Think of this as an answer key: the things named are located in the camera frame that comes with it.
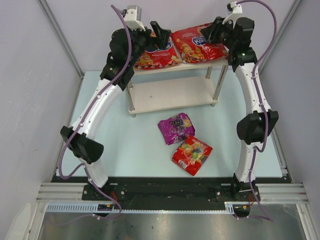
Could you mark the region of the red Konfety candy bag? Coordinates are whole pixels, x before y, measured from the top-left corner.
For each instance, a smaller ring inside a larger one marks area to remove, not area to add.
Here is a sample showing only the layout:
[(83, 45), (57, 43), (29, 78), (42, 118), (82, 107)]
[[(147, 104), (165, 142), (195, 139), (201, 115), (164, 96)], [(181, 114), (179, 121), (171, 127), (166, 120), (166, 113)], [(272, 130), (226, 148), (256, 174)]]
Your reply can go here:
[(175, 67), (181, 63), (182, 60), (169, 40), (165, 49), (145, 51), (134, 67), (139, 70), (154, 70)]
[(201, 30), (210, 24), (211, 22), (177, 30), (171, 34), (171, 39), (184, 63), (198, 64), (227, 58), (228, 52), (222, 43), (209, 44), (202, 35)]

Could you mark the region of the purple grape gummy bag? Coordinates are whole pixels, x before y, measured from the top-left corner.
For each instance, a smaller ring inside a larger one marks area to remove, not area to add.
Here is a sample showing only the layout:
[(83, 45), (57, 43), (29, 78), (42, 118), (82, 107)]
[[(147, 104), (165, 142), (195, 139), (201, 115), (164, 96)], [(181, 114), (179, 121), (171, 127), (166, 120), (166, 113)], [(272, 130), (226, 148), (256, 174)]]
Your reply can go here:
[(177, 144), (189, 136), (195, 136), (196, 130), (186, 113), (178, 113), (157, 124), (166, 145)]

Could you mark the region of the red assorted gummy bag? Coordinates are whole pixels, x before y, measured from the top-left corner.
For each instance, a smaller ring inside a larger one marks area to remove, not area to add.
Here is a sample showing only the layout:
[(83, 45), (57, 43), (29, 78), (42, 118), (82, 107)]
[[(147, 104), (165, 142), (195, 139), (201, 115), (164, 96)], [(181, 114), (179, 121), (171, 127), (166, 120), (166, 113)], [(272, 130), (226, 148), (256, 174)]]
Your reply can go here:
[(189, 136), (174, 152), (172, 162), (195, 176), (210, 156), (213, 148), (194, 136)]

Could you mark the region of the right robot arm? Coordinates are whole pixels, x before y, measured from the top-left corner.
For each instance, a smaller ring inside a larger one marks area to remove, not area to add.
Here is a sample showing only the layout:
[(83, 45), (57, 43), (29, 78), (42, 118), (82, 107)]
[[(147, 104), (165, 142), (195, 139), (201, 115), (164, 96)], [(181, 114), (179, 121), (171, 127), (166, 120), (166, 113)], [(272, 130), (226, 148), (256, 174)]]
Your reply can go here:
[(218, 16), (201, 30), (209, 44), (223, 44), (228, 49), (228, 65), (239, 80), (244, 96), (246, 116), (236, 126), (241, 150), (231, 185), (235, 192), (248, 192), (254, 187), (256, 155), (265, 150), (267, 138), (279, 119), (279, 113), (268, 104), (260, 82), (257, 56), (251, 47), (254, 28), (254, 21), (247, 17), (228, 20)]

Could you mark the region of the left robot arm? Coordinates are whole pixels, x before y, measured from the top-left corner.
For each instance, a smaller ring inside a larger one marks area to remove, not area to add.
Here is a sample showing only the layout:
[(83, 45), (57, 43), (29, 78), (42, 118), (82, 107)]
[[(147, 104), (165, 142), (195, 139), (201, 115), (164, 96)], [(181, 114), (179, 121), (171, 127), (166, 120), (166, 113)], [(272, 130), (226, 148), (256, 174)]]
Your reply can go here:
[(60, 130), (65, 142), (63, 149), (72, 151), (84, 166), (89, 182), (99, 188), (108, 181), (100, 160), (104, 146), (95, 141), (100, 125), (113, 102), (127, 88), (143, 53), (166, 49), (172, 34), (156, 21), (151, 21), (150, 25), (151, 28), (138, 29), (126, 26), (113, 32), (110, 52), (94, 94), (72, 126), (63, 126)]

